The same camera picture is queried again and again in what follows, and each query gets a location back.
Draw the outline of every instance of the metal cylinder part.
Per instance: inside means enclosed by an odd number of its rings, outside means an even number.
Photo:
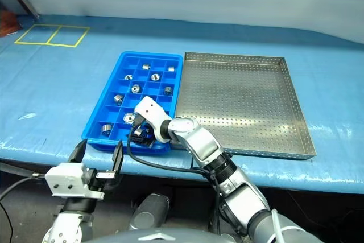
[[[171,87],[165,87],[163,91],[163,95],[171,96],[173,93],[173,89]]]
[[[160,80],[160,75],[158,73],[154,73],[154,74],[152,74],[152,76],[150,76],[150,80],[159,81]]]
[[[101,134],[104,136],[110,136],[111,130],[112,130],[113,126],[109,123],[107,123],[106,125],[103,125],[101,128]]]
[[[123,102],[124,96],[117,94],[114,96],[114,102],[118,105],[121,106],[121,103]]]
[[[276,241],[273,222],[271,212],[262,214],[262,217],[255,218],[249,227],[250,238],[257,243]],[[322,243],[321,240],[307,233],[303,228],[283,215],[278,214],[278,222],[285,242]]]
[[[135,84],[131,87],[131,92],[133,93],[139,93],[142,91],[142,88],[140,87],[140,85]]]
[[[134,122],[135,114],[134,113],[126,113],[124,115],[124,122],[131,125]]]

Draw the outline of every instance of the blue tablecloth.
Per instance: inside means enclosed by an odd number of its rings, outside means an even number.
[[[14,44],[24,30],[0,38],[0,158],[39,164],[67,159],[123,51],[185,51],[285,57],[317,157],[285,160],[235,156],[259,186],[364,193],[364,45],[316,32],[169,20],[42,17],[37,23],[91,29],[76,48]],[[49,34],[36,28],[28,41]],[[56,36],[73,39],[71,28]],[[171,151],[145,157],[188,168],[190,156]],[[88,146],[84,162],[108,169],[111,154]],[[158,170],[125,157],[128,174],[202,179]]]

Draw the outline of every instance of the perforated metal tray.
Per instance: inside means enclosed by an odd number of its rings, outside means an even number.
[[[177,117],[195,117],[233,154],[316,155],[281,57],[185,54]]]

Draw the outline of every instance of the yellow tape marking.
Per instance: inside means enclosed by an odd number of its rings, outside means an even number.
[[[51,35],[51,37],[48,38],[48,40],[43,42],[22,42],[21,40],[26,36],[35,26],[46,26],[46,27],[57,27],[57,29],[54,31],[54,33]],[[56,34],[60,31],[61,28],[83,28],[85,29],[85,32],[81,35],[81,37],[78,39],[76,44],[70,45],[70,44],[57,44],[57,43],[51,43],[52,39],[56,36]],[[40,46],[57,46],[57,47],[69,47],[69,48],[76,48],[78,44],[83,40],[83,38],[86,36],[88,31],[90,30],[90,27],[81,27],[81,26],[71,26],[71,25],[56,25],[56,24],[34,24],[31,26],[21,37],[19,37],[14,44],[24,44],[24,45],[40,45]]]

